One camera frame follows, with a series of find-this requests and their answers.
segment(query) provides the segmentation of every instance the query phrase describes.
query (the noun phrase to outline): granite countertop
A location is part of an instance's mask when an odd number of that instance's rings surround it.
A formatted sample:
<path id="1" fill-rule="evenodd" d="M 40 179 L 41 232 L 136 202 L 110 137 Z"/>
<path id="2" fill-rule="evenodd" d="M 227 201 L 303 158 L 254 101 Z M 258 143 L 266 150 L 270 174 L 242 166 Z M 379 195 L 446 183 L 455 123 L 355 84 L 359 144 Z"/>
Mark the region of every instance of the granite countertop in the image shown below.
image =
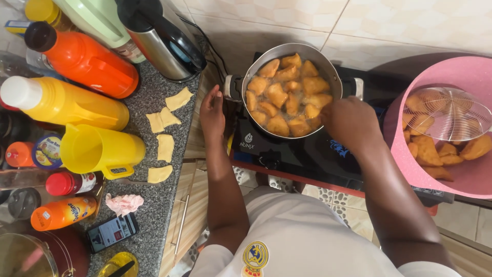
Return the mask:
<path id="1" fill-rule="evenodd" d="M 186 141 L 195 108 L 200 76 L 187 83 L 172 83 L 164 79 L 148 61 L 140 64 L 140 75 L 142 84 L 139 91 L 123 100 L 130 111 L 130 121 L 123 132 L 142 138 L 147 148 L 145 158 L 140 164 L 134 166 L 135 173 L 128 177 L 132 181 L 146 182 L 150 167 L 169 165 L 165 161 L 157 160 L 158 143 L 155 137 L 158 134 L 152 133 L 145 114 L 160 112 L 165 106 L 164 99 L 177 94 L 186 86 L 194 96 L 185 106 L 173 111 L 173 114 L 181 120 L 182 124 L 168 126 L 163 133 L 160 133 L 171 134 L 174 138 L 175 146 L 171 162 L 173 172 L 171 176 L 159 186 L 123 185 L 108 181 L 96 222 L 87 224 L 81 221 L 81 225 L 86 231 L 115 216 L 115 213 L 104 204 L 104 196 L 107 193 L 111 193 L 113 197 L 116 195 L 136 194 L 144 198 L 143 205 L 135 212 L 135 217 L 140 227 L 139 233 L 97 254 L 91 255 L 88 276 L 94 276 L 104 263 L 121 251 L 128 251 L 135 255 L 139 262 L 139 276 L 157 277 L 159 273 L 172 206 L 185 154 Z"/>

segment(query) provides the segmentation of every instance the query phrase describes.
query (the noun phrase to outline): white bottle cap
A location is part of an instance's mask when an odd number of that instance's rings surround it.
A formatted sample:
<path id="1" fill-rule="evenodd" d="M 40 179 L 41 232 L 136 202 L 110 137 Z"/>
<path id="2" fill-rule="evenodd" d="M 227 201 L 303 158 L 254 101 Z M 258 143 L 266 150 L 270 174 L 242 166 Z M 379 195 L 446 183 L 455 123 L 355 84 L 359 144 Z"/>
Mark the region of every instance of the white bottle cap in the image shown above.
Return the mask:
<path id="1" fill-rule="evenodd" d="M 43 89 L 41 85 L 29 78 L 12 76 L 3 82 L 0 98 L 12 107 L 32 109 L 41 101 Z"/>

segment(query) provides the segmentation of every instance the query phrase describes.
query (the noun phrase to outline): pot handle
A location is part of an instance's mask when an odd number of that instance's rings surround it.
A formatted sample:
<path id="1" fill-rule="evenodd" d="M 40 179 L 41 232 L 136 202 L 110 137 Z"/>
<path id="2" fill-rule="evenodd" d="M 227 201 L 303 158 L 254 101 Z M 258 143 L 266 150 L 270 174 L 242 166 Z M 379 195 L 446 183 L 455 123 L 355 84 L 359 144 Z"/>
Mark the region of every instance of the pot handle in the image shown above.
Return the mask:
<path id="1" fill-rule="evenodd" d="M 224 81 L 224 98 L 234 102 L 243 102 L 243 95 L 240 90 L 237 89 L 237 82 L 242 82 L 244 79 L 241 75 L 227 75 Z"/>
<path id="2" fill-rule="evenodd" d="M 341 80 L 344 83 L 350 83 L 352 91 L 350 95 L 354 95 L 360 101 L 364 100 L 364 80 L 361 78 L 344 78 Z"/>

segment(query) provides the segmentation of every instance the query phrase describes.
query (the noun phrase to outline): knife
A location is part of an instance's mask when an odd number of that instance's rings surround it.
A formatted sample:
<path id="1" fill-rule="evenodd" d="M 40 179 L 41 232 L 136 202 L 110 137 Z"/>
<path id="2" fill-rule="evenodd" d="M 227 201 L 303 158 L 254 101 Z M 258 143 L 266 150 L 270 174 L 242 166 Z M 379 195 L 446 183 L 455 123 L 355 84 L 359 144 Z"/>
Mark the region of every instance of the knife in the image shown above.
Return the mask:
<path id="1" fill-rule="evenodd" d="M 160 183 L 153 184 L 153 183 L 147 183 L 147 182 L 135 182 L 135 181 L 130 181 L 127 178 L 114 179 L 113 181 L 118 183 L 118 184 L 125 184 L 125 185 L 160 186 Z"/>

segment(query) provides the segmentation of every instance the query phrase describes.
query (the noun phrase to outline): stainless steel kettle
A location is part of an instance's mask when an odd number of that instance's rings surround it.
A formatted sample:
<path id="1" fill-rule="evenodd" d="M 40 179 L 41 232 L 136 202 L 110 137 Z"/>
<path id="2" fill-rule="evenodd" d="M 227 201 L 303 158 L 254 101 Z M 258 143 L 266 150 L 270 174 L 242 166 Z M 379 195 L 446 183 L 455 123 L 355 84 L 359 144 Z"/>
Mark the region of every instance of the stainless steel kettle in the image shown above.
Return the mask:
<path id="1" fill-rule="evenodd" d="M 192 80 L 207 61 L 193 35 L 159 0 L 116 0 L 118 17 L 147 60 L 168 80 Z"/>

